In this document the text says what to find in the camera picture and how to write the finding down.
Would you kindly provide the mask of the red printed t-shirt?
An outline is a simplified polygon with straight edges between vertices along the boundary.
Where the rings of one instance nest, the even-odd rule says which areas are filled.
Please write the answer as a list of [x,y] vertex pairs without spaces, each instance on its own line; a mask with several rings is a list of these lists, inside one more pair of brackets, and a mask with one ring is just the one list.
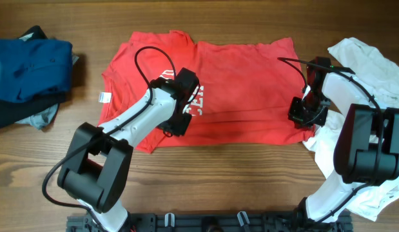
[[159,147],[227,143],[286,145],[308,140],[312,129],[298,129],[287,117],[293,97],[302,96],[299,67],[282,57],[295,58],[293,41],[270,44],[215,45],[194,42],[182,31],[166,34],[134,32],[121,44],[102,73],[111,100],[102,107],[100,122],[110,121],[135,104],[146,92],[146,81],[187,68],[200,86],[187,107],[192,116],[182,137],[153,130],[138,145],[147,153]]

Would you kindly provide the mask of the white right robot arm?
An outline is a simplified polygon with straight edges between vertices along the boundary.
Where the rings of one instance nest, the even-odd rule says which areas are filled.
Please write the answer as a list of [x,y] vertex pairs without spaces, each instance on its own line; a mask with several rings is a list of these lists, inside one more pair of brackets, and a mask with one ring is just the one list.
[[285,223],[293,231],[328,231],[359,194],[399,178],[399,108],[381,107],[350,68],[326,57],[306,63],[305,94],[294,97],[288,119],[296,128],[326,123],[334,104],[345,117],[333,152],[334,170],[301,200]]

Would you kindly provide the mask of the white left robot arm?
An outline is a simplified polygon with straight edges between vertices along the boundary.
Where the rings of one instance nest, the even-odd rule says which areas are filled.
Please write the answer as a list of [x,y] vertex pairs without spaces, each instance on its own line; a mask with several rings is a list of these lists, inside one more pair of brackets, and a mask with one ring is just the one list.
[[195,75],[159,77],[118,117],[99,127],[87,122],[79,126],[59,165],[57,184],[86,210],[84,230],[130,230],[130,216],[120,197],[133,150],[155,128],[165,135],[183,136],[192,118],[184,107],[198,86]]

